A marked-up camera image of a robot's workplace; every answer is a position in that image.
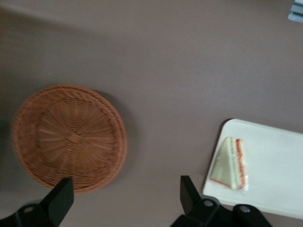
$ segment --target white tray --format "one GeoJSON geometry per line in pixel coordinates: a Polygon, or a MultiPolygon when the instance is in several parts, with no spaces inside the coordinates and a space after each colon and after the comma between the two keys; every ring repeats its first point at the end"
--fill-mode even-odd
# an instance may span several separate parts
{"type": "Polygon", "coordinates": [[[303,134],[242,120],[221,131],[203,188],[222,204],[250,204],[259,210],[303,219],[303,134]],[[246,194],[209,180],[218,148],[226,137],[243,139],[249,190],[246,194]]]}

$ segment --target round basket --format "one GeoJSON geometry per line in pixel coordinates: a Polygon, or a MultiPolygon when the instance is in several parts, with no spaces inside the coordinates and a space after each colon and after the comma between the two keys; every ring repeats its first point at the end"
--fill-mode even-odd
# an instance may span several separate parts
{"type": "Polygon", "coordinates": [[[26,100],[13,124],[23,168],[52,189],[72,177],[74,193],[94,191],[120,171],[127,152],[124,124],[98,93],[74,85],[43,89],[26,100]]]}

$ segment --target wicker basket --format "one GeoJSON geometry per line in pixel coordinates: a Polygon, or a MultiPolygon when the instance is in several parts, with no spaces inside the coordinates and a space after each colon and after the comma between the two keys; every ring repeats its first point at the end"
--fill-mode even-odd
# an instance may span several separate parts
{"type": "Polygon", "coordinates": [[[13,146],[23,168],[53,188],[72,177],[75,193],[94,191],[120,171],[127,152],[121,117],[98,93],[57,85],[31,96],[13,125],[13,146]]]}

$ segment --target screw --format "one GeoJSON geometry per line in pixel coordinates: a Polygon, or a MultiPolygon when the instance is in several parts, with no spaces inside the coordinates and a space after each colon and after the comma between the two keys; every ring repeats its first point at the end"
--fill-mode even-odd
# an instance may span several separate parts
{"type": "Polygon", "coordinates": [[[211,202],[210,200],[205,200],[204,201],[204,205],[207,207],[212,207],[213,206],[213,202],[211,202]]]}
{"type": "Polygon", "coordinates": [[[23,210],[23,212],[24,212],[24,213],[29,213],[29,212],[31,212],[33,209],[34,209],[34,206],[26,207],[26,208],[23,210]]]}
{"type": "Polygon", "coordinates": [[[247,206],[240,206],[240,210],[243,213],[249,213],[250,212],[250,209],[247,206]]]}

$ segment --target plastic wrap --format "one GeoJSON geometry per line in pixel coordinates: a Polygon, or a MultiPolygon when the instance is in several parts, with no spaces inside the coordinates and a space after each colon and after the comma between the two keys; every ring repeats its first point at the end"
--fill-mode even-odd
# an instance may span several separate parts
{"type": "Polygon", "coordinates": [[[241,139],[225,138],[216,157],[210,179],[234,190],[248,191],[245,149],[241,139]]]}

